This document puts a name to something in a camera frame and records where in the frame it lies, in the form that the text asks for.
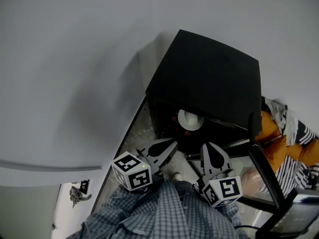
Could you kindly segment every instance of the plaid shirt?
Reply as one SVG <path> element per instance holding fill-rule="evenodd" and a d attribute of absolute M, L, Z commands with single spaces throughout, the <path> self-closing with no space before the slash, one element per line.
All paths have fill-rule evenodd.
<path fill-rule="evenodd" d="M 156 191 L 143 195 L 121 185 L 69 238 L 247 238 L 243 230 L 234 229 L 239 225 L 236 203 L 211 208 L 192 188 L 181 202 L 173 183 L 165 180 Z"/>

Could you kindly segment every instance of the gray floor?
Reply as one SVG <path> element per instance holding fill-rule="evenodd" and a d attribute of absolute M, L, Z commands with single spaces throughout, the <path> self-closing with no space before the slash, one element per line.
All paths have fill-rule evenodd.
<path fill-rule="evenodd" d="M 120 151 L 120 154 L 125 151 L 130 152 L 141 144 L 155 139 L 155 133 L 151 122 L 150 112 L 147 103 L 144 104 L 141 109 L 134 125 L 132 126 L 128 137 Z M 177 152 L 170 163 L 165 166 L 163 172 L 172 177 L 174 172 L 181 173 L 183 180 L 195 183 L 198 179 L 196 173 L 192 170 L 191 166 L 186 161 L 187 156 L 182 152 Z M 116 180 L 113 171 L 106 181 L 106 184 L 102 190 L 101 196 L 98 199 L 95 212 L 101 208 L 101 205 L 109 197 L 109 195 L 119 186 L 119 182 Z M 249 206 L 238 203 L 242 224 L 261 227 L 270 217 L 271 214 L 256 210 Z M 315 222 L 311 227 L 310 232 L 302 236 L 302 238 L 313 238 L 317 232 L 318 223 Z M 249 237 L 254 238 L 255 230 L 246 229 Z"/>

